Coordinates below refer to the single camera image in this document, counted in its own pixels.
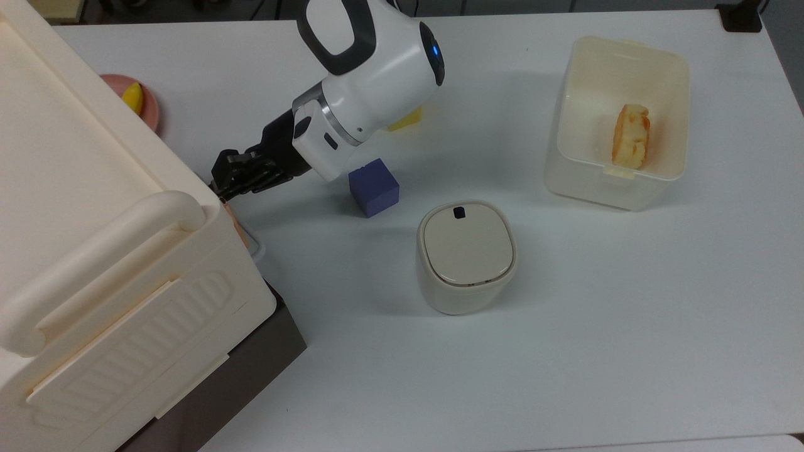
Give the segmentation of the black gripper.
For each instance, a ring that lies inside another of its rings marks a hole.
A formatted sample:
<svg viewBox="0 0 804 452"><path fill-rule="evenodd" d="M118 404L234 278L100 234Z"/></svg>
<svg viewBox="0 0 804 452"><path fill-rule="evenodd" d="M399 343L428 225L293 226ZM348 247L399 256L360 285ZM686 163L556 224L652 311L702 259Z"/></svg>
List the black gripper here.
<svg viewBox="0 0 804 452"><path fill-rule="evenodd" d="M234 198L247 193L259 193L290 182L311 170L292 144L294 133L292 110L284 112L264 126L261 135L263 153L225 149L210 170L212 182L216 183L219 198ZM267 167L266 155L277 167Z"/></svg>

